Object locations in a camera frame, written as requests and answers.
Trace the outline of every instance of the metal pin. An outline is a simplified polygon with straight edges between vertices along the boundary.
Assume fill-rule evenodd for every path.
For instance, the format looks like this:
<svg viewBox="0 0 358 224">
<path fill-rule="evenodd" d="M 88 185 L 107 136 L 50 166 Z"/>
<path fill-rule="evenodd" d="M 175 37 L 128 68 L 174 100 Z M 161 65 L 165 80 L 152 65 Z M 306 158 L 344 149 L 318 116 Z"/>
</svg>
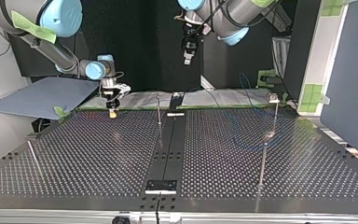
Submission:
<svg viewBox="0 0 358 224">
<path fill-rule="evenodd" d="M 37 169 L 39 170 L 39 173 L 42 175 L 43 174 L 42 169 L 40 168 L 39 165 L 39 159 L 36 157 L 36 154 L 34 153 L 34 147 L 32 146 L 31 141 L 27 141 L 27 143 L 28 143 L 28 147 L 31 150 L 32 156 L 34 157 L 34 162 L 36 163 Z"/>
<path fill-rule="evenodd" d="M 268 144 L 265 143 L 263 146 L 263 157 L 261 158 L 261 169 L 260 169 L 260 179 L 258 180 L 258 186 L 263 187 L 263 178 L 264 178 L 264 170 L 266 168 L 266 158 L 267 158 L 267 148 Z"/>
<path fill-rule="evenodd" d="M 274 122 L 276 122 L 277 117 L 278 117 L 278 108 L 279 108 L 279 102 L 277 103 L 276 107 L 275 107 L 275 116 L 274 116 Z"/>
<path fill-rule="evenodd" d="M 260 187 L 260 186 L 257 189 L 257 194 L 255 197 L 255 212 L 256 213 L 260 212 L 260 199 L 261 199 L 262 189 L 263 189 L 263 187 Z"/>
<path fill-rule="evenodd" d="M 161 112 L 159 110 L 159 94 L 157 93 L 158 124 L 161 125 Z"/>
</svg>

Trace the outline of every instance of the robotic arm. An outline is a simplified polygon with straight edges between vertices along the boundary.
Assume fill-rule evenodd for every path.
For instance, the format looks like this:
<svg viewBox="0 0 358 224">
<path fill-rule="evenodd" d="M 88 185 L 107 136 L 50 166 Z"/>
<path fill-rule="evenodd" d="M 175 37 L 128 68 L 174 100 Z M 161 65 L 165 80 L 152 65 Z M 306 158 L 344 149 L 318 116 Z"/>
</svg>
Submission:
<svg viewBox="0 0 358 224">
<path fill-rule="evenodd" d="M 178 0 L 186 11 L 182 50 L 185 64 L 191 63 L 200 37 L 214 31 L 219 40 L 233 46 L 248 33 L 249 24 L 274 0 Z"/>
<path fill-rule="evenodd" d="M 21 38 L 31 48 L 55 63 L 58 71 L 101 80 L 102 96 L 107 99 L 106 107 L 110 110 L 111 118 L 115 118 L 120 105 L 119 99 L 128 94 L 131 88 L 117 83 L 119 77 L 113 56 L 98 56 L 96 62 L 79 61 L 73 52 L 58 41 L 52 44 L 15 28 L 11 11 L 20 13 L 36 25 L 55 31 L 57 37 L 69 37 L 78 31 L 82 22 L 80 0 L 0 0 L 0 27 Z"/>
</svg>

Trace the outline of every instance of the black backdrop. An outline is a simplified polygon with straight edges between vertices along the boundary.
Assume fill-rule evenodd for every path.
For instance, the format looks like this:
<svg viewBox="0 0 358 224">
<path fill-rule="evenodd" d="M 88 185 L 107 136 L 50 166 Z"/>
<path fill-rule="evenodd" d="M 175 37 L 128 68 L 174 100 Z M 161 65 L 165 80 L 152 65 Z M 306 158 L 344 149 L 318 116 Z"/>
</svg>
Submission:
<svg viewBox="0 0 358 224">
<path fill-rule="evenodd" d="M 82 30 L 91 59 L 112 53 L 134 91 L 189 91 L 200 85 L 200 53 L 183 65 L 175 0 L 83 0 Z"/>
</svg>

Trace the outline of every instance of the metal plate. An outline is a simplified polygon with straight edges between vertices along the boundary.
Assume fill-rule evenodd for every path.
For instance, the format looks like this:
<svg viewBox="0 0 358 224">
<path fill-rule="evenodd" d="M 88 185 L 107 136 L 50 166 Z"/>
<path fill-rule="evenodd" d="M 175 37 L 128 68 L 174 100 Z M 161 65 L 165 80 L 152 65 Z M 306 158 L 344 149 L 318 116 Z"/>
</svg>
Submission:
<svg viewBox="0 0 358 224">
<path fill-rule="evenodd" d="M 280 109 L 275 129 L 273 120 L 270 109 L 187 111 L 170 151 L 184 158 L 165 175 L 180 180 L 173 210 L 358 214 L 358 160 L 291 109 Z"/>
<path fill-rule="evenodd" d="M 0 208 L 147 210 L 146 180 L 165 167 L 153 158 L 171 138 L 162 134 L 157 111 L 78 112 L 0 161 Z"/>
</svg>

